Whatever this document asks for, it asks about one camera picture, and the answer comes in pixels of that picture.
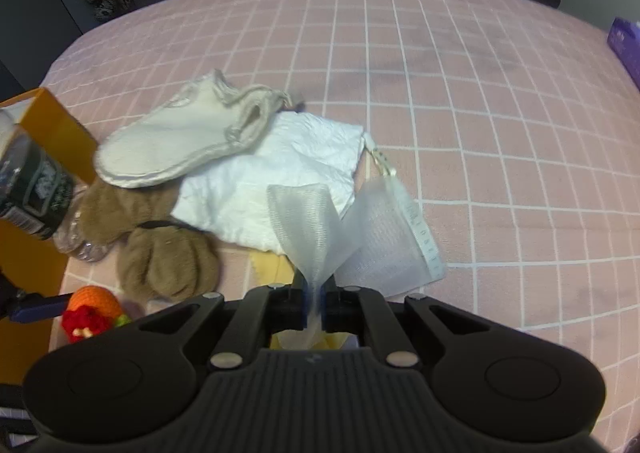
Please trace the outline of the white mesh bag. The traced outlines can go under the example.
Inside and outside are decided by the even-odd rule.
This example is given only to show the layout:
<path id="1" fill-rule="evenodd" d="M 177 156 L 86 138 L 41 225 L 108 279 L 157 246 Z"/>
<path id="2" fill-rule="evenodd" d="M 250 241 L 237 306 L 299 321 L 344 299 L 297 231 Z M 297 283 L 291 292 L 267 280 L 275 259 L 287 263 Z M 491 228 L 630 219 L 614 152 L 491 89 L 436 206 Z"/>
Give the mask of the white mesh bag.
<path id="1" fill-rule="evenodd" d="M 320 297 L 326 280 L 394 298 L 446 277 L 430 227 L 393 175 L 365 182 L 344 216 L 324 184 L 270 186 L 267 199 L 282 251 L 307 282 L 306 329 L 279 334 L 284 349 L 309 349 L 322 340 Z"/>

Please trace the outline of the beige cloth slipper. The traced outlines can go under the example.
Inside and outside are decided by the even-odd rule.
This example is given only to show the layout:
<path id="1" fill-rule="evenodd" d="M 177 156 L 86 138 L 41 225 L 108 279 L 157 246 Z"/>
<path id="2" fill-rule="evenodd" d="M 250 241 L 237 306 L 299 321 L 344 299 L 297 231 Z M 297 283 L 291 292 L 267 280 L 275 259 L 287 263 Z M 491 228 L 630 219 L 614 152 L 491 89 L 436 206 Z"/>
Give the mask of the beige cloth slipper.
<path id="1" fill-rule="evenodd" d="M 294 106 L 283 90 L 259 84 L 238 88 L 215 70 L 108 136 L 94 154 L 94 168 L 115 187 L 158 186 L 254 147 L 273 116 Z"/>

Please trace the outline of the orange crochet toy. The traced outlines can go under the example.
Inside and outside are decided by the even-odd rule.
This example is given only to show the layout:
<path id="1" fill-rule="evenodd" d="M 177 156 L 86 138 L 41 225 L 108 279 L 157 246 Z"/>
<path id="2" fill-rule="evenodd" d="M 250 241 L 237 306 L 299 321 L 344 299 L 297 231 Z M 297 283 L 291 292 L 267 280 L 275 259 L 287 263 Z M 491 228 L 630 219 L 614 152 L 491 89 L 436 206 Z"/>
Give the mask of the orange crochet toy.
<path id="1" fill-rule="evenodd" d="M 85 286 L 70 296 L 62 314 L 62 329 L 70 343 L 103 334 L 131 322 L 122 304 L 108 289 Z"/>

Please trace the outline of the clear plastic water bottle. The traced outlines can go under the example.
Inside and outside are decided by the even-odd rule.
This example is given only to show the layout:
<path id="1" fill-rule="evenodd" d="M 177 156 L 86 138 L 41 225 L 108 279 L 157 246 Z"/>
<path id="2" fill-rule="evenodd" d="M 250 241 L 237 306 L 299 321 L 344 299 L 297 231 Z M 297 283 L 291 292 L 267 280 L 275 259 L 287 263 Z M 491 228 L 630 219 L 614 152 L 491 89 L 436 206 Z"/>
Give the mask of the clear plastic water bottle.
<path id="1" fill-rule="evenodd" d="M 65 255 L 98 262 L 111 246 L 87 239 L 80 228 L 81 202 L 88 191 L 17 123 L 17 112 L 1 111 L 1 218 L 51 241 Z"/>

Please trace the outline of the pink checked tablecloth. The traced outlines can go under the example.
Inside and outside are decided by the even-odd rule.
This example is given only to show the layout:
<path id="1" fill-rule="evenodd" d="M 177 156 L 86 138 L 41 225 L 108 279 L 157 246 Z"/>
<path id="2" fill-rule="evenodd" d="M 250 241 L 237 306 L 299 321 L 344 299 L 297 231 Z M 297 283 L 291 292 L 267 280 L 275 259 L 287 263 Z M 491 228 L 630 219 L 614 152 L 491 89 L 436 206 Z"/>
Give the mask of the pink checked tablecloth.
<path id="1" fill-rule="evenodd" d="M 44 77 L 96 139 L 214 69 L 366 128 L 447 265 L 427 291 L 573 348 L 639 430 L 639 92 L 593 26 L 528 0 L 166 0 Z"/>

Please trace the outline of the purple tissue pack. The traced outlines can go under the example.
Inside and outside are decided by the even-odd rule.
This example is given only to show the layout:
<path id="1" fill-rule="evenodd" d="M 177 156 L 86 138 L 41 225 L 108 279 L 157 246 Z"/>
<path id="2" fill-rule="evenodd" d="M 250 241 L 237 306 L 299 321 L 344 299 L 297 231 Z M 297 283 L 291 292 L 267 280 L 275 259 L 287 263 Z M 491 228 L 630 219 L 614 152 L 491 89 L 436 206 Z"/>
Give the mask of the purple tissue pack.
<path id="1" fill-rule="evenodd" d="M 638 22 L 630 22 L 615 18 L 608 31 L 608 46 L 631 77 L 637 88 L 640 88 L 640 26 Z"/>

